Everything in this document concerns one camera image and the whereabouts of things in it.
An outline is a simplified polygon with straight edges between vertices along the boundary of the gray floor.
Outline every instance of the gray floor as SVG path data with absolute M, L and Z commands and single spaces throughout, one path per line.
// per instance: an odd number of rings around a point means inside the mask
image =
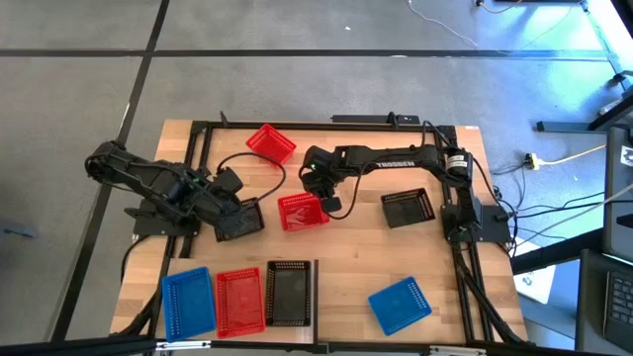
M 468 1 L 413 4 L 484 49 L 521 49 L 569 9 L 526 5 L 490 15 Z M 143 48 L 158 6 L 149 0 L 54 5 L 0 0 L 0 48 Z M 399 0 L 172 1 L 158 47 L 469 48 Z M 576 7 L 527 49 L 600 47 Z M 0 58 L 0 216 L 29 223 L 40 233 L 36 239 L 0 241 L 0 344 L 46 338 L 97 188 L 83 172 L 83 159 L 116 135 L 138 65 L 137 58 Z M 151 157 L 165 119 L 216 120 L 220 110 L 231 120 L 261 121 L 326 121 L 332 114 L 396 111 L 435 124 L 480 126 L 491 167 L 501 168 L 524 152 L 553 160 L 604 143 L 602 135 L 533 128 L 540 120 L 592 119 L 622 92 L 606 85 L 612 75 L 607 62 L 570 60 L 160 58 L 149 69 L 128 148 Z M 603 166 L 602 152 L 526 172 L 524 206 L 560 204 L 602 191 Z M 517 179 L 518 172 L 495 178 L 514 203 Z M 71 338 L 108 332 L 133 225 L 123 208 L 137 202 L 113 193 Z M 521 226 L 535 229 L 563 216 Z M 573 236 L 600 224 L 595 213 L 584 224 L 550 232 Z

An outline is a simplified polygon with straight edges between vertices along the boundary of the blue basket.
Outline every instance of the blue basket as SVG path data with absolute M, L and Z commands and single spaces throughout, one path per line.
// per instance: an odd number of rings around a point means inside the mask
M 431 314 L 431 307 L 413 277 L 370 296 L 369 304 L 387 336 Z
M 181 341 L 216 329 L 216 310 L 207 267 L 162 279 L 167 342 Z

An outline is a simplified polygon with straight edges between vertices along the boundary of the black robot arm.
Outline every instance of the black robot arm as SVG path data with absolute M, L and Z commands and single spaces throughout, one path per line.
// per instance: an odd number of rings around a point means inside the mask
M 340 200 L 334 197 L 334 187 L 347 177 L 360 177 L 376 169 L 418 167 L 429 171 L 440 182 L 455 188 L 459 213 L 456 223 L 462 229 L 481 226 L 481 204 L 473 195 L 473 156 L 464 149 L 422 147 L 371 149 L 367 146 L 337 146 L 328 152 L 312 146 L 306 152 L 299 172 L 304 189 L 321 198 L 321 207 L 327 213 L 341 209 Z M 448 157 L 440 161 L 440 154 Z
M 108 141 L 86 159 L 85 169 L 100 183 L 130 187 L 172 223 L 198 219 L 225 233 L 241 224 L 244 207 L 235 193 L 242 183 L 230 168 L 220 170 L 210 181 L 206 169 L 196 171 L 164 160 L 150 162 Z

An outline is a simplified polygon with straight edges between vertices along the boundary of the red basket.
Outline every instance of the red basket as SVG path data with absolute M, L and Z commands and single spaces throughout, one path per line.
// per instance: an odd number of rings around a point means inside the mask
M 320 200 L 310 193 L 279 198 L 277 206 L 281 227 L 285 231 L 297 231 L 329 222 L 329 217 L 320 208 Z
M 218 338 L 264 331 L 259 268 L 218 273 L 216 289 Z
M 286 163 L 297 148 L 296 144 L 268 124 L 264 124 L 251 136 L 246 145 L 253 152 L 263 154 L 281 164 Z

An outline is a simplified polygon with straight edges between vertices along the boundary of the wooden tabletop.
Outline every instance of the wooden tabletop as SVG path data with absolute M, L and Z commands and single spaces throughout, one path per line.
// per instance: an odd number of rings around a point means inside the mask
M 183 161 L 191 121 L 168 120 L 163 127 L 156 159 Z M 473 153 L 488 174 L 481 133 L 476 127 L 456 127 L 460 146 Z M 211 139 L 208 168 L 215 172 L 220 160 L 247 151 L 246 140 L 255 130 L 215 129 Z M 338 131 L 281 131 L 297 145 L 285 164 L 288 177 L 281 189 L 260 203 L 266 227 L 233 241 L 216 242 L 214 230 L 203 224 L 193 242 L 191 259 L 172 259 L 168 274 L 208 266 L 212 277 L 226 270 L 259 266 L 265 271 L 269 260 L 318 260 L 318 339 L 348 342 L 463 343 L 464 331 L 451 249 L 444 240 L 439 214 L 442 205 L 440 183 L 422 169 L 374 171 L 363 177 L 353 213 L 343 221 L 286 232 L 281 228 L 277 199 L 303 193 L 297 172 L 306 150 L 318 145 L 333 150 L 337 145 L 362 144 L 371 148 L 419 145 L 421 133 L 369 133 Z M 433 136 L 427 135 L 427 142 Z M 198 162 L 202 136 L 196 145 Z M 226 164 L 244 184 L 237 193 L 248 199 L 268 191 L 280 179 L 280 171 L 256 157 L 239 157 Z M 494 201 L 484 179 L 475 172 L 473 189 L 483 204 Z M 337 187 L 343 211 L 349 207 L 355 179 Z M 389 228 L 380 197 L 404 190 L 425 188 L 435 221 Z M 153 236 L 131 253 L 121 287 L 111 330 L 126 327 L 156 290 L 164 236 Z M 486 292 L 501 317 L 520 337 L 526 339 L 525 326 L 507 255 L 495 244 L 478 243 Z M 262 287 L 265 287 L 265 273 Z M 367 298 L 407 276 L 413 276 L 428 300 L 432 313 L 423 320 L 386 336 L 376 320 Z M 477 338 L 482 339 L 477 302 L 470 296 L 471 314 Z M 260 334 L 232 340 L 312 343 L 312 327 L 267 327 Z M 160 320 L 156 337 L 165 336 Z M 198 339 L 216 339 L 214 332 Z

